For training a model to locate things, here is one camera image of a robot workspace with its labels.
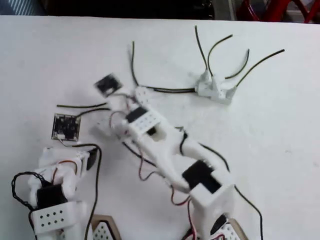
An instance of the white connector hub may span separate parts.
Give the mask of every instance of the white connector hub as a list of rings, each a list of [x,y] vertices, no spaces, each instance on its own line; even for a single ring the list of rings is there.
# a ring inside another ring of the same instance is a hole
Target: white connector hub
[[[142,106],[150,104],[150,90],[144,86],[137,86],[134,89],[135,100]]]
[[[218,75],[211,77],[209,71],[206,70],[200,76],[194,89],[201,97],[207,97],[215,102],[228,105],[232,102],[237,87],[223,88],[222,83],[223,79]]]

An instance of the black wire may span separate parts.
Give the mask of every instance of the black wire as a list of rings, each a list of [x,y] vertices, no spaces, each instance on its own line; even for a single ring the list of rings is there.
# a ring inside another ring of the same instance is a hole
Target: black wire
[[[209,62],[209,58],[210,58],[210,54],[211,54],[211,52],[212,52],[212,50],[215,48],[215,46],[217,46],[219,43],[222,43],[224,40],[227,40],[227,39],[229,39],[229,38],[231,38],[233,35],[231,34],[231,35],[229,35],[229,36],[226,36],[225,38],[223,38],[223,39],[221,39],[220,41],[217,41],[212,47],[211,47],[211,49],[210,49],[210,51],[209,51],[209,54],[208,54],[208,57],[207,57],[207,63],[208,63],[208,68],[209,68],[209,71],[210,71],[210,74],[211,74],[211,76],[213,76],[213,74],[212,74],[212,71],[211,71],[211,68],[210,68],[210,62]]]
[[[132,74],[132,78],[133,78],[134,83],[138,87],[140,85],[139,85],[138,80],[136,78],[134,61],[135,61],[135,41],[132,41],[131,74]],[[142,85],[141,87],[145,87],[147,89],[152,89],[155,92],[167,93],[167,94],[186,94],[186,93],[195,93],[196,92],[194,88],[161,88],[161,87],[144,86],[144,85]]]
[[[185,90],[176,90],[176,89],[168,89],[168,90],[160,90],[158,88],[153,89],[155,92],[166,93],[166,94],[187,94],[187,93],[195,93],[194,88],[186,88]]]
[[[88,113],[92,113],[92,112],[96,112],[96,111],[111,111],[110,108],[108,107],[101,107],[101,108],[95,108],[95,109],[90,109],[88,111],[83,111],[81,113],[79,113],[78,115],[76,115],[75,117],[81,117],[82,115],[88,114]]]
[[[256,66],[258,66],[260,63],[262,63],[263,61],[265,61],[265,60],[267,60],[267,59],[269,59],[269,58],[271,58],[271,57],[273,57],[273,56],[275,56],[275,55],[277,55],[277,54],[283,53],[284,51],[285,51],[284,49],[281,49],[280,51],[276,51],[276,52],[274,52],[274,53],[272,53],[272,54],[270,54],[270,55],[262,58],[262,59],[261,59],[260,61],[258,61],[255,65],[253,65],[253,66],[249,69],[249,71],[246,72],[246,74],[240,79],[240,81],[239,81],[235,86],[238,87],[238,86],[240,85],[240,83],[245,79],[245,77],[246,77]]]
[[[182,146],[184,145],[184,143],[185,143],[185,141],[186,141],[187,138],[188,138],[188,134],[187,134],[186,131],[183,130],[182,141],[180,142],[180,145],[179,145],[179,151],[180,151],[180,154],[181,154],[182,156],[185,155],[185,154],[184,154],[184,151],[183,151],[183,149],[182,149]]]
[[[33,210],[29,212],[29,214],[28,214],[28,219],[29,219],[30,226],[31,226],[31,228],[32,228],[32,230],[33,230],[33,233],[34,233],[34,238],[35,238],[35,240],[38,240],[38,237],[37,237],[37,235],[35,234],[35,226],[34,226],[34,223],[32,222],[32,219],[31,219],[31,214],[32,214],[32,213],[33,213]]]
[[[205,70],[208,70],[208,65],[206,62],[206,57],[204,55],[204,51],[202,50],[201,44],[200,44],[200,40],[199,40],[199,35],[198,35],[198,28],[197,25],[194,26],[194,31],[195,31],[195,37],[196,37],[196,43],[198,44],[202,59],[204,61],[204,65],[205,65]]]
[[[135,152],[132,148],[130,148],[125,142],[122,142],[122,144],[123,144],[123,146],[125,146],[132,154],[134,154],[136,157],[138,157],[138,158],[141,159],[141,155],[138,154],[138,153],[136,153],[136,152]],[[150,161],[150,160],[148,160],[148,159],[145,159],[145,158],[143,158],[143,160],[144,160],[146,163],[148,163],[148,164],[150,164],[150,165],[152,165],[152,166],[154,166],[154,167],[157,167],[152,161]]]
[[[263,218],[262,218],[262,214],[260,212],[260,210],[251,202],[249,201],[238,189],[238,187],[236,185],[234,185],[235,190],[238,192],[238,194],[251,206],[253,207],[257,213],[259,214],[260,217],[260,237],[261,240],[264,240],[264,231],[263,231]]]
[[[101,107],[101,106],[106,105],[106,104],[107,104],[107,102],[103,102],[103,103],[96,104],[96,105],[89,105],[89,106],[72,106],[72,105],[58,104],[57,107],[58,108],[69,108],[69,109],[90,109],[90,108]]]
[[[210,152],[213,152],[214,154],[216,154],[219,158],[221,158],[221,160],[224,162],[224,164],[225,164],[225,167],[226,167],[226,169],[228,170],[228,172],[230,172],[230,168],[229,168],[229,165],[228,165],[228,162],[227,162],[227,160],[218,152],[218,151],[216,151],[216,150],[214,150],[214,149],[212,149],[212,148],[210,148],[210,147],[208,147],[208,146],[206,146],[206,145],[203,145],[203,144],[201,144],[201,143],[199,143],[202,147],[204,147],[205,149],[207,149],[207,150],[209,150]]]
[[[76,145],[70,145],[70,147],[73,147],[73,148],[96,147],[98,149],[98,151],[99,151],[98,166],[97,166],[96,175],[95,175],[95,197],[94,197],[94,203],[93,203],[93,207],[92,207],[92,210],[91,210],[91,213],[90,213],[90,217],[89,217],[88,223],[87,223],[86,228],[85,228],[85,235],[84,235],[84,240],[87,240],[90,224],[91,224],[92,218],[94,216],[95,209],[96,209],[97,202],[98,202],[98,192],[99,192],[98,184],[99,184],[100,166],[101,166],[101,161],[102,161],[102,150],[95,143],[76,144]]]
[[[28,201],[23,201],[20,197],[18,197],[18,195],[16,193],[16,181],[17,181],[18,177],[23,176],[23,175],[35,176],[37,179],[40,180],[42,187],[49,186],[49,185],[51,185],[51,183],[46,181],[45,178],[41,174],[34,172],[34,171],[20,172],[13,177],[13,179],[11,181],[11,190],[12,190],[13,198],[18,200],[22,205],[27,207],[30,211],[33,211],[33,210],[35,210],[35,208]]]
[[[239,71],[237,71],[236,73],[232,74],[231,76],[226,76],[224,79],[232,79],[234,78],[235,76],[237,76],[239,73],[242,72],[242,70],[246,67],[247,63],[248,63],[248,60],[249,60],[249,54],[250,54],[250,49],[248,49],[246,51],[246,57],[245,57],[245,62],[243,64],[243,66],[241,67],[241,69]]]
[[[154,86],[141,86],[145,87],[147,89],[153,89],[153,90],[163,90],[163,91],[194,91],[194,88],[163,88],[163,87],[154,87]]]
[[[132,58],[131,58],[131,73],[133,77],[133,81],[136,86],[139,86],[138,80],[136,78],[135,69],[134,69],[134,60],[135,60],[135,41],[132,41]]]

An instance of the cable connector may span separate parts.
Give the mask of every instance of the cable connector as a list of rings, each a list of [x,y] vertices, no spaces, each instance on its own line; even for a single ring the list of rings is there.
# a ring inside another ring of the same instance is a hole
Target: cable connector
[[[194,89],[201,97],[207,97],[212,101],[229,105],[237,87],[223,88],[222,83],[223,79],[220,79],[216,74],[211,77],[209,70],[205,70]]]

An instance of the white table surface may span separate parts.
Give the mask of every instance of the white table surface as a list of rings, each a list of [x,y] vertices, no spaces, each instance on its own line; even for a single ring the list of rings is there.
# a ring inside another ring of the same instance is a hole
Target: white table surface
[[[1,239],[33,239],[28,210],[12,198],[10,183],[14,174],[37,167],[43,147],[59,146],[51,140],[54,113],[79,112],[55,105],[103,101],[93,83],[111,72],[133,89],[132,40],[142,84],[192,87],[204,70],[194,25],[205,54],[233,34],[211,56],[212,69],[223,76],[235,71],[247,48],[246,69],[282,48],[285,52],[252,71],[230,106],[194,94],[153,93],[154,108],[226,157],[236,184],[263,214],[266,240],[318,239],[320,26],[0,16]],[[81,142],[98,143],[103,150],[96,213],[112,215],[124,240],[179,240],[189,227],[186,206],[171,205],[171,191],[158,177],[140,182],[139,160],[94,131],[105,114],[84,116],[80,130]],[[94,173],[78,187],[78,197],[89,203]],[[17,190],[27,199],[25,180]],[[249,239],[258,240],[258,214],[238,195],[235,199],[234,217]]]

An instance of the circuit board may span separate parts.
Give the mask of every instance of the circuit board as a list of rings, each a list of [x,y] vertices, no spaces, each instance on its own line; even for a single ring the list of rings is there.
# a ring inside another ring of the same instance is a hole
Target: circuit board
[[[107,98],[115,91],[122,88],[123,85],[116,79],[113,74],[109,74],[108,76],[102,78],[100,81],[96,82],[94,86],[105,98]]]
[[[81,117],[59,114],[54,115],[51,139],[78,141]]]

